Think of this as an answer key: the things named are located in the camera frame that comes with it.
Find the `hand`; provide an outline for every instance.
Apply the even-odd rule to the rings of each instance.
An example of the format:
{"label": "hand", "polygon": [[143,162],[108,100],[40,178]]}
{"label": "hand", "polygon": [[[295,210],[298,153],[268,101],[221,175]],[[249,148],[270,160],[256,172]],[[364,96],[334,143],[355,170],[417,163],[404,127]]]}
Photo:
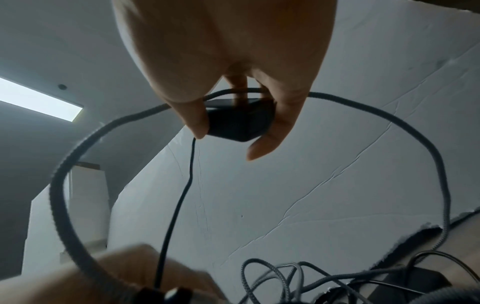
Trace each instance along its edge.
{"label": "hand", "polygon": [[[153,286],[159,253],[148,245],[130,247],[104,254],[100,265],[115,277],[139,287]],[[167,259],[160,290],[176,287],[202,290],[226,299],[206,272]],[[67,265],[40,277],[17,277],[0,282],[0,304],[105,304],[110,299],[97,290],[74,265]]]}
{"label": "hand", "polygon": [[[277,102],[268,132],[249,148],[262,157],[302,110],[332,35],[336,0],[114,0],[120,35],[156,94],[195,137],[209,122],[202,97],[224,76],[255,78]],[[239,103],[246,96],[236,96]]]}

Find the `cracked white surface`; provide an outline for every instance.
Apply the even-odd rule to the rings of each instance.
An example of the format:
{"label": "cracked white surface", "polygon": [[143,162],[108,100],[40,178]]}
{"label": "cracked white surface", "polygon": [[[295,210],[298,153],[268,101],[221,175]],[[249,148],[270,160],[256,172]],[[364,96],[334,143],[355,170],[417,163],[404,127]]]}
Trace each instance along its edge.
{"label": "cracked white surface", "polygon": [[[453,217],[480,206],[479,42],[480,15],[418,2],[341,1],[312,88],[383,108],[436,144]],[[143,241],[160,249],[188,178],[191,140],[182,129],[121,193],[110,248]],[[247,258],[358,271],[400,238],[441,224],[429,153],[380,118],[308,100],[275,153],[247,163],[247,146],[217,138],[197,142],[193,184],[169,250],[209,271],[232,301],[243,295],[239,271]],[[247,268],[247,278],[263,270]],[[306,275],[306,283],[317,278]],[[271,302],[279,290],[272,281],[258,294]]]}

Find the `black connector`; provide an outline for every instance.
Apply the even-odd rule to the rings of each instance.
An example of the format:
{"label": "black connector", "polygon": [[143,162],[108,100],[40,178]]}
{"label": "black connector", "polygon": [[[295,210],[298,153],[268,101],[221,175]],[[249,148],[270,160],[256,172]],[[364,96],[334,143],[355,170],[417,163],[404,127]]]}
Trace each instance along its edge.
{"label": "black connector", "polygon": [[265,134],[275,117],[273,100],[249,99],[244,106],[233,106],[232,100],[212,100],[205,106],[210,129],[208,135],[246,142]]}

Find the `gray ceiling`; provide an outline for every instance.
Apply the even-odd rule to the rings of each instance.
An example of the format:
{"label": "gray ceiling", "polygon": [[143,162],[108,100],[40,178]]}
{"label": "gray ceiling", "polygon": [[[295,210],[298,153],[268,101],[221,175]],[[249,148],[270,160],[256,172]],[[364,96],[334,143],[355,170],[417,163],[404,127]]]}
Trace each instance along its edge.
{"label": "gray ceiling", "polygon": [[[30,201],[62,157],[102,124],[161,101],[124,49],[108,0],[0,0],[0,42],[0,77],[83,106],[71,123],[0,103],[2,279],[21,270]],[[181,127],[161,113],[115,130],[83,161],[101,165],[115,201]]]}

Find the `rectangular light panel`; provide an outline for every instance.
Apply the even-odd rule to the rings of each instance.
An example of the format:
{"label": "rectangular light panel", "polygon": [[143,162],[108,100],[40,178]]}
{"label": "rectangular light panel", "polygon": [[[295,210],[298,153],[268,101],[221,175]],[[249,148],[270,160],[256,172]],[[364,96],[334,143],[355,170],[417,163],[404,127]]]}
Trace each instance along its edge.
{"label": "rectangular light panel", "polygon": [[82,110],[79,106],[2,78],[0,78],[0,101],[68,121],[73,121]]}

